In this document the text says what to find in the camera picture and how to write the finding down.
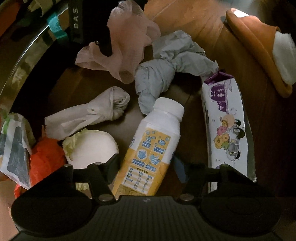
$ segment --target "pink plastic bag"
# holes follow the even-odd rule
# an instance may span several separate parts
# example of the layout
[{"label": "pink plastic bag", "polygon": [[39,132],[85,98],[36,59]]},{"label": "pink plastic bag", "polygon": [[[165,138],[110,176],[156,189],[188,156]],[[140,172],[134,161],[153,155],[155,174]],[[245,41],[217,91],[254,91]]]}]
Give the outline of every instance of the pink plastic bag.
[{"label": "pink plastic bag", "polygon": [[113,54],[106,57],[92,42],[79,51],[75,64],[87,69],[107,70],[114,78],[129,84],[144,58],[144,47],[160,37],[160,29],[133,0],[122,1],[114,8],[107,26]]}]

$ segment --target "white plastic bag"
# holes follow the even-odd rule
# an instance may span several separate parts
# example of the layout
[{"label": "white plastic bag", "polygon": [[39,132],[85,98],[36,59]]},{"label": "white plastic bag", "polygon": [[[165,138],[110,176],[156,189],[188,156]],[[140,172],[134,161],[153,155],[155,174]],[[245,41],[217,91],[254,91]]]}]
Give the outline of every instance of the white plastic bag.
[{"label": "white plastic bag", "polygon": [[29,154],[34,144],[29,122],[20,114],[10,113],[0,135],[0,171],[25,189],[31,187]]}]

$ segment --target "brown slipper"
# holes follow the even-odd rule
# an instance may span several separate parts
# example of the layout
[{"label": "brown slipper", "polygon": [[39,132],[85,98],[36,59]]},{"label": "brown slipper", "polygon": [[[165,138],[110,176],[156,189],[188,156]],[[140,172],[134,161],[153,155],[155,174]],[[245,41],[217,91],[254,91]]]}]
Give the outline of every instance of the brown slipper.
[{"label": "brown slipper", "polygon": [[284,98],[289,97],[292,85],[283,82],[272,54],[275,34],[280,29],[262,23],[256,16],[247,16],[240,11],[242,17],[239,18],[234,14],[235,11],[237,9],[232,8],[226,12],[229,27],[265,70],[278,93]]}]

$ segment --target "bottle label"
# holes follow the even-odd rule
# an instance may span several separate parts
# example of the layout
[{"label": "bottle label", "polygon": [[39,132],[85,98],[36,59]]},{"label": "bottle label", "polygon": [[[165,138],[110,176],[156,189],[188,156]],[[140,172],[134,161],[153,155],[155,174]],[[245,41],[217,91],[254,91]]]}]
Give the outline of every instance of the bottle label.
[{"label": "bottle label", "polygon": [[138,145],[132,145],[126,153],[123,167],[115,180],[115,197],[118,199],[119,195],[154,195],[167,171],[179,137],[147,125]]}]

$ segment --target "snack package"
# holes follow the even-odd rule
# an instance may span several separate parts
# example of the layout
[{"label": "snack package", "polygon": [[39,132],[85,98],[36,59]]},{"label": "snack package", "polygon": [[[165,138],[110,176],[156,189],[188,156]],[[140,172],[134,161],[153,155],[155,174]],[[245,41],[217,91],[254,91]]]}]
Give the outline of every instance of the snack package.
[{"label": "snack package", "polygon": [[[233,76],[218,72],[202,85],[210,168],[228,164],[255,181],[252,133]],[[211,183],[210,191],[217,189]]]},{"label": "snack package", "polygon": [[29,122],[20,114],[10,113],[0,135],[0,171],[25,189],[31,187],[29,154],[34,143]]}]

